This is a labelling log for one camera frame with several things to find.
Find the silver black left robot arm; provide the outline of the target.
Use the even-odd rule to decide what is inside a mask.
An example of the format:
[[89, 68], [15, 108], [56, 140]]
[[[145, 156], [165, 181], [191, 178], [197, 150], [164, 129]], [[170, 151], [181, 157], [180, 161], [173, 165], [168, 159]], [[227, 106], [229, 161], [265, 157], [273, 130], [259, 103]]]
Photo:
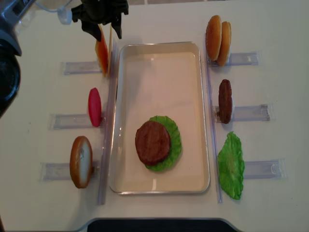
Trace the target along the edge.
[[[3, 115], [18, 94], [21, 71], [17, 56], [22, 55], [15, 27], [34, 0], [2, 0], [0, 2], [0, 113]], [[122, 38], [121, 18], [128, 14], [126, 0], [83, 0], [72, 9], [57, 10], [65, 24], [81, 21], [82, 30], [98, 42], [103, 41], [100, 25], [110, 24], [119, 39]]]

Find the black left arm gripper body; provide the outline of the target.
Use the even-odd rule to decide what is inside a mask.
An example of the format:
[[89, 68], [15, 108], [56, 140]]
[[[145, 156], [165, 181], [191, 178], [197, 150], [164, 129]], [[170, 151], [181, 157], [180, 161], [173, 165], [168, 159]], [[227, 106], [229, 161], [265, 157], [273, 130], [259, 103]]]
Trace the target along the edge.
[[127, 0], [83, 0], [82, 3], [71, 9], [74, 23], [83, 24], [111, 24], [116, 15], [128, 15]]

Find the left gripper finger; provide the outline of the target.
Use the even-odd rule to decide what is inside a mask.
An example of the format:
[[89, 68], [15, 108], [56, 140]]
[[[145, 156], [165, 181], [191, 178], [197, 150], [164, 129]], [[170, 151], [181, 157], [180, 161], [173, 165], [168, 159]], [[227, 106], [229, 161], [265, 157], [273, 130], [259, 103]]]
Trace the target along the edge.
[[111, 22], [112, 28], [115, 30], [118, 39], [122, 39], [122, 28], [121, 28], [122, 18], [121, 15], [116, 15]]
[[101, 42], [102, 32], [98, 24], [83, 24], [83, 31], [92, 35], [98, 42]]

